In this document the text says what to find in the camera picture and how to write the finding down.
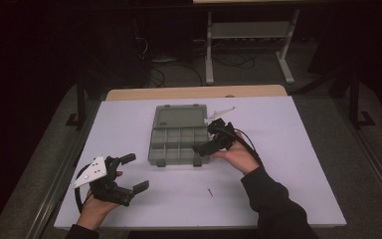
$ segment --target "black cable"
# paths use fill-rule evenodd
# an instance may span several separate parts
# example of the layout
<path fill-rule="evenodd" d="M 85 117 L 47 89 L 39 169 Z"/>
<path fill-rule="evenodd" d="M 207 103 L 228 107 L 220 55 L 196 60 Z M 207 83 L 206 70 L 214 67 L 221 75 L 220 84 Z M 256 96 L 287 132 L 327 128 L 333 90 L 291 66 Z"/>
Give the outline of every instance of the black cable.
<path fill-rule="evenodd" d="M 240 43 L 235 43 L 235 42 L 232 42 L 232 41 L 228 41 L 230 42 L 230 44 L 226 44 L 225 46 L 227 48 L 230 48 L 231 46 L 234 46 L 237 48 L 238 50 L 238 53 L 235 54 L 236 56 L 242 58 L 242 61 L 241 62 L 234 62 L 230 59 L 228 59 L 228 53 L 226 53 L 226 57 L 225 58 L 222 58 L 221 56 L 219 55 L 216 55 L 216 54 L 213 54 L 212 55 L 212 59 L 215 60 L 217 63 L 221 64 L 221 65 L 224 65 L 224 66 L 227 66 L 227 67 L 236 67 L 236 68 L 240 68 L 240 69 L 251 69 L 253 68 L 255 65 L 256 65 L 256 61 L 255 61 L 255 58 L 257 57 L 257 55 L 254 55 L 250 58 L 246 58 L 244 56 L 244 53 L 242 51 L 242 49 L 240 48 Z M 244 67 L 245 64 L 251 62 L 252 64 L 248 67 Z"/>
<path fill-rule="evenodd" d="M 141 61 L 144 62 L 145 61 L 145 53 L 148 50 L 148 42 L 147 42 L 147 40 L 145 40 L 145 38 L 139 38 L 139 37 L 135 37 L 135 40 L 138 42 L 138 48 L 140 47 L 141 41 L 144 41 L 144 43 L 145 43 L 144 50 L 140 50 L 141 54 L 138 54 L 138 57 L 141 58 Z"/>
<path fill-rule="evenodd" d="M 79 179 L 80 175 L 82 175 L 82 173 L 83 173 L 89 166 L 90 166 L 90 165 L 87 164 L 86 166 L 84 166 L 84 167 L 79 171 L 79 173 L 77 174 L 77 178 L 76 178 L 76 180 Z M 82 202 L 82 196 L 80 195 L 80 188 L 79 188 L 79 187 L 77 187 L 77 188 L 75 189 L 74 194 L 75 194 L 75 196 L 76 196 L 76 202 L 77 202 L 77 207 L 79 208 L 79 212 L 82 213 L 82 211 L 83 211 L 83 202 Z"/>
<path fill-rule="evenodd" d="M 164 67 L 184 67 L 184 68 L 188 68 L 190 70 L 192 70 L 193 72 L 195 72 L 195 74 L 197 75 L 199 81 L 200 81 L 200 86 L 203 87 L 203 79 L 201 78 L 200 74 L 197 72 L 197 70 L 195 70 L 194 68 L 190 67 L 190 66 L 187 66 L 187 65 L 179 65 L 179 64 L 175 64 L 175 65 L 165 65 L 166 63 L 164 63 L 162 66 L 158 66 L 158 67 L 154 67 L 153 69 L 156 69 L 156 68 L 164 68 Z"/>
<path fill-rule="evenodd" d="M 162 79 L 155 78 L 151 74 L 151 71 L 158 72 L 161 75 Z M 165 75 L 163 74 L 163 72 L 161 72 L 161 71 L 159 71 L 159 70 L 157 70 L 155 68 L 150 69 L 148 72 L 149 72 L 148 76 L 150 77 L 151 82 L 155 85 L 155 88 L 166 87 L 165 84 L 164 84 L 164 82 L 165 82 Z"/>
<path fill-rule="evenodd" d="M 82 207 L 84 207 L 84 205 L 86 204 L 87 200 L 89 200 L 89 198 L 90 198 L 92 195 L 93 195 L 93 193 L 90 192 L 90 194 L 86 197 L 85 202 L 83 202 Z"/>
<path fill-rule="evenodd" d="M 250 153 L 250 155 L 256 160 L 256 162 L 259 163 L 260 166 L 263 166 L 262 160 L 259 157 L 259 154 L 256 152 L 255 148 L 251 148 L 242 138 L 238 137 L 234 133 L 230 133 L 222 128 L 215 127 L 214 130 L 220 131 L 222 133 L 225 133 L 229 136 L 232 136 L 236 141 L 238 141 L 240 144 L 244 146 L 244 148 Z"/>
<path fill-rule="evenodd" d="M 239 131 L 241 134 L 243 134 L 243 135 L 248 139 L 248 141 L 250 142 L 251 146 L 253 147 L 253 150 L 256 150 L 256 148 L 255 148 L 254 145 L 253 145 L 253 142 L 252 142 L 251 139 L 247 136 L 246 133 L 244 133 L 242 130 L 237 129 L 237 128 L 234 128 L 234 130 Z"/>

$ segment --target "plastic organizer box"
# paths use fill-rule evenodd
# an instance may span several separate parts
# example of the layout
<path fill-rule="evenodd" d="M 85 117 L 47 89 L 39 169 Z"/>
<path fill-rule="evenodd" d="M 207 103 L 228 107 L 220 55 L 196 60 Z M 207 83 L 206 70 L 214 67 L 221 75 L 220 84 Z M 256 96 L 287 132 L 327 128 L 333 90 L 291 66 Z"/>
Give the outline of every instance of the plastic organizer box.
<path fill-rule="evenodd" d="M 201 157 L 193 146 L 209 140 L 205 105 L 159 106 L 156 108 L 151 132 L 148 160 L 151 165 L 208 163 L 209 156 Z"/>

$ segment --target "metal stand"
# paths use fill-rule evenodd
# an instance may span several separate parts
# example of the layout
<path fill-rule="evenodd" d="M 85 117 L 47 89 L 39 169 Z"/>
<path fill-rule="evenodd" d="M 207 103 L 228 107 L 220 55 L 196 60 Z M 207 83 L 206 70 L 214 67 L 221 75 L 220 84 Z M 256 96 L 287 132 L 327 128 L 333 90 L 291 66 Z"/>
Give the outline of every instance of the metal stand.
<path fill-rule="evenodd" d="M 288 84 L 293 84 L 294 79 L 287 66 L 285 57 L 292 39 L 293 31 L 299 9 L 293 11 L 290 21 L 280 22 L 243 22 L 243 23 L 213 23 L 212 12 L 208 13 L 207 20 L 207 53 L 206 53 L 206 84 L 213 85 L 212 64 L 212 39 L 234 39 L 234 38 L 285 38 L 282 49 L 276 52 L 279 65 Z"/>
<path fill-rule="evenodd" d="M 82 75 L 80 75 L 77 79 L 77 111 L 77 114 L 70 115 L 65 125 L 76 126 L 77 130 L 80 130 L 86 120 L 86 97 Z"/>
<path fill-rule="evenodd" d="M 361 112 L 365 120 L 358 119 L 358 99 L 359 99 L 359 80 L 356 70 L 353 67 L 338 67 L 326 76 L 323 76 L 305 87 L 289 92 L 290 96 L 303 95 L 316 87 L 336 79 L 329 90 L 329 94 L 334 98 L 343 97 L 345 91 L 350 87 L 349 92 L 349 119 L 353 126 L 359 129 L 362 125 L 375 125 L 373 119 L 367 112 Z"/>

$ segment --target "white tabletop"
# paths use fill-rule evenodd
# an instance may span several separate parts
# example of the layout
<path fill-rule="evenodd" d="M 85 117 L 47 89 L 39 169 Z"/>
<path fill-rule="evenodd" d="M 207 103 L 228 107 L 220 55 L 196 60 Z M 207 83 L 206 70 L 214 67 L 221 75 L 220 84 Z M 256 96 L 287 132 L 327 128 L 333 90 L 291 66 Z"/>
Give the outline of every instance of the white tabletop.
<path fill-rule="evenodd" d="M 223 117 L 244 131 L 261 156 L 268 174 L 289 190 L 311 226 L 345 225 L 346 221 L 321 169 L 291 97 L 183 99 L 103 102 L 73 176 L 99 155 L 119 157 L 135 153 L 137 160 L 119 169 L 121 187 L 149 180 L 129 207 L 118 207 L 101 227 L 127 229 L 207 229 L 256 227 L 258 215 L 241 184 L 242 173 L 223 159 L 202 167 L 156 167 L 147 160 L 157 106 L 204 104 L 208 115 L 236 107 Z M 82 187 L 82 198 L 89 189 Z M 77 222 L 74 191 L 68 189 L 55 226 Z"/>

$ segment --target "black sleeve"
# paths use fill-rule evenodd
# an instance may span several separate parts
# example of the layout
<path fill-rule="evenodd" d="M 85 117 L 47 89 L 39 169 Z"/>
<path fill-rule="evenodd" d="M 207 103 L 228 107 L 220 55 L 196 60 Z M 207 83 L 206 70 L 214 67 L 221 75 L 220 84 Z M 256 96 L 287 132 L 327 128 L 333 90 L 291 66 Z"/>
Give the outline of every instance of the black sleeve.
<path fill-rule="evenodd" d="M 287 189 L 260 166 L 241 180 L 250 206 L 259 213 L 262 238 L 318 238 L 306 221 L 302 207 L 291 201 Z"/>
<path fill-rule="evenodd" d="M 65 239 L 97 239 L 98 233 L 85 227 L 73 224 Z"/>

